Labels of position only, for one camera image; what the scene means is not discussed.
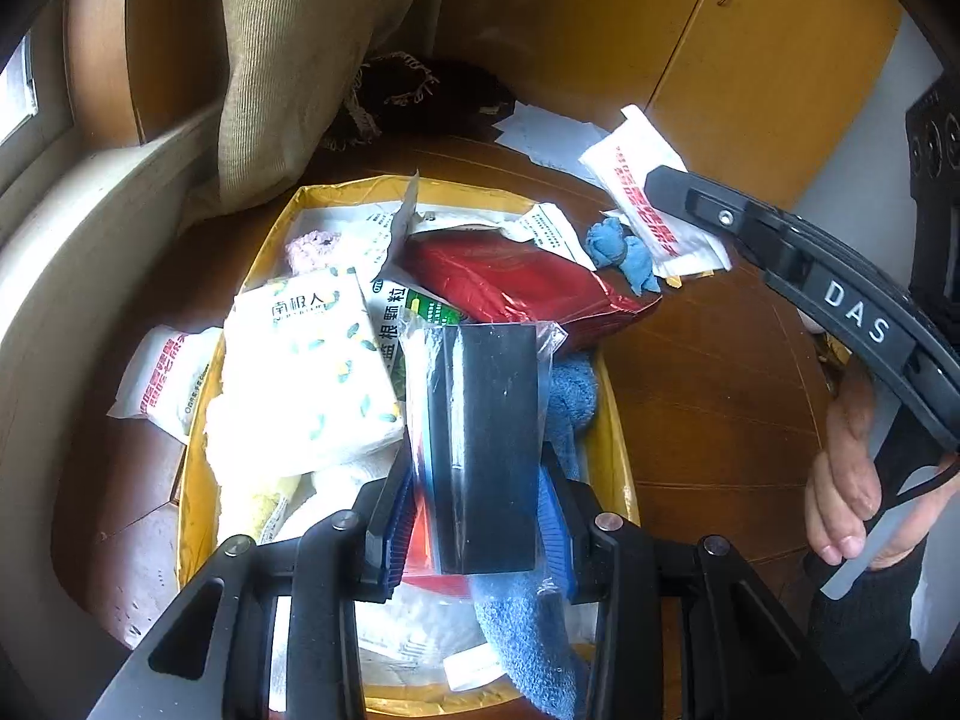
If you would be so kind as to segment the black sleeve forearm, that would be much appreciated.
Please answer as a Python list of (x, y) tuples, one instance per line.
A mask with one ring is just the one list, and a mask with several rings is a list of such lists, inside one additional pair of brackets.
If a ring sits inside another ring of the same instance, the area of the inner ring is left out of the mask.
[(910, 628), (923, 544), (893, 566), (867, 571), (839, 600), (815, 595), (807, 639), (864, 718), (958, 718), (958, 639), (934, 668)]

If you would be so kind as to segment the right hand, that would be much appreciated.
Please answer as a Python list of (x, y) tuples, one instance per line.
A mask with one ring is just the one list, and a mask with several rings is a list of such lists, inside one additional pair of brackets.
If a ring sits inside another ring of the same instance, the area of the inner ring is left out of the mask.
[[(859, 359), (851, 358), (838, 395), (828, 406), (825, 449), (814, 458), (804, 491), (807, 543), (828, 566), (839, 566), (843, 559), (862, 553), (866, 522), (877, 514), (882, 502), (874, 462), (867, 455), (874, 406), (869, 371)], [(958, 478), (954, 476), (921, 496), (901, 527), (878, 551), (871, 569), (882, 571), (908, 557), (957, 493)]]

